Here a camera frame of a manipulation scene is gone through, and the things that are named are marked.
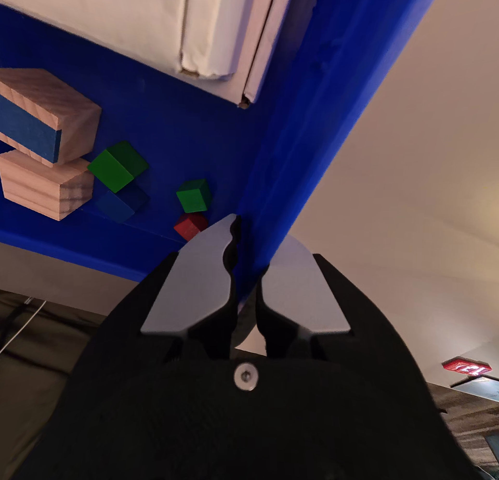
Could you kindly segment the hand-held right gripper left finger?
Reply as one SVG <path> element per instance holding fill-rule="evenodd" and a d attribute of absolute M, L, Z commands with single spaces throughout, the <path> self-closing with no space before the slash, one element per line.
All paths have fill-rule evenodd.
<path fill-rule="evenodd" d="M 204 322 L 238 318 L 233 270 L 238 262 L 240 216 L 229 214 L 198 233 L 179 251 L 141 327 L 144 335 L 184 337 Z"/>

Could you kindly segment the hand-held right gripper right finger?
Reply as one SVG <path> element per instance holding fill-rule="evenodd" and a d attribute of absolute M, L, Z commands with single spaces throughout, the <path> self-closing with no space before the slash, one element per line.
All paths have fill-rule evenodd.
<path fill-rule="evenodd" d="M 346 334 L 351 326 L 313 254 L 287 235 L 259 281 L 263 306 L 299 336 Z"/>

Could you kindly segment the blue plastic bin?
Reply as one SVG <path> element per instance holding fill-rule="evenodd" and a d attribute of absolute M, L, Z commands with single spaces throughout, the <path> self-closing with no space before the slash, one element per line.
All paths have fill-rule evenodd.
<path fill-rule="evenodd" d="M 96 150 L 119 141 L 149 163 L 127 223 L 88 202 L 62 221 L 1 196 L 1 244 L 135 282 L 180 249 L 181 183 L 205 178 L 210 222 L 242 216 L 246 291 L 434 0 L 291 0 L 262 91 L 242 109 L 1 6 L 1 64 L 42 67 L 103 108 Z"/>

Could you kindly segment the white cardboard mailer box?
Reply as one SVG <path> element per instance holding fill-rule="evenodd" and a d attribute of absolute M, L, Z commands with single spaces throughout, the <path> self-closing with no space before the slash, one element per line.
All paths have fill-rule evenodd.
<path fill-rule="evenodd" d="M 290 0 L 1 0 L 239 105 L 256 101 Z"/>

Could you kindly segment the small red wooden cube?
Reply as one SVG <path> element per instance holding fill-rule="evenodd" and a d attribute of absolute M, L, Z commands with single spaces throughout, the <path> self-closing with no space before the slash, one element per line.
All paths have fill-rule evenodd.
<path fill-rule="evenodd" d="M 208 219 L 203 213 L 185 213 L 173 226 L 179 236 L 189 242 L 197 234 L 203 232 L 209 227 Z"/>

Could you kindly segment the small green wooden cube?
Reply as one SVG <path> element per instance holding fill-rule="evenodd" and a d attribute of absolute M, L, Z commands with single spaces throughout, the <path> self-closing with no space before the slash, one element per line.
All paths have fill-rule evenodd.
<path fill-rule="evenodd" d="M 209 210 L 212 194 L 206 179 L 184 182 L 176 191 L 184 213 L 202 213 Z"/>

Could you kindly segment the dark blue wooden cube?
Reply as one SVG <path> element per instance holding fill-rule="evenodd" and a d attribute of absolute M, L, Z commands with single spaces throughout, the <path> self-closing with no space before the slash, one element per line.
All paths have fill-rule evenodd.
<path fill-rule="evenodd" d="M 148 202 L 149 196 L 134 182 L 116 193 L 108 190 L 97 198 L 95 206 L 112 221 L 125 223 Z"/>

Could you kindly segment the red sign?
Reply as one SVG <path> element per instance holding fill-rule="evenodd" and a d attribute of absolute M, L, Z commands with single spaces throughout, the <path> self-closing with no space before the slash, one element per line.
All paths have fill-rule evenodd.
<path fill-rule="evenodd" d="M 492 367 L 486 362 L 463 357 L 454 357 L 444 361 L 441 363 L 441 366 L 447 371 L 456 372 L 473 378 L 482 377 L 484 374 L 492 371 Z"/>

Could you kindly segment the plain large wooden cube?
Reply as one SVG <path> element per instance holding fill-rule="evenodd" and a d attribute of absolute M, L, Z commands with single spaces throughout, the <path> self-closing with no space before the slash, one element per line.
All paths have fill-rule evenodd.
<path fill-rule="evenodd" d="M 93 196 L 89 162 L 78 158 L 48 167 L 17 150 L 1 154 L 3 196 L 56 221 L 61 221 Z"/>

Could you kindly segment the olive clothing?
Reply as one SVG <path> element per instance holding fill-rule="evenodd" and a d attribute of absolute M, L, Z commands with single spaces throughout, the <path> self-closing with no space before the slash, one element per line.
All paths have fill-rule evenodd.
<path fill-rule="evenodd" d="M 1 290 L 1 479 L 9 479 L 53 413 L 105 316 Z"/>

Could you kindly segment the large wooden cube blue face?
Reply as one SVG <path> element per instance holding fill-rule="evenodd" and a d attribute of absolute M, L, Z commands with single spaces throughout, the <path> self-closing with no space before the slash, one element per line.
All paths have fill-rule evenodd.
<path fill-rule="evenodd" d="M 101 111 L 44 69 L 1 68 L 1 142 L 43 165 L 90 153 Z"/>

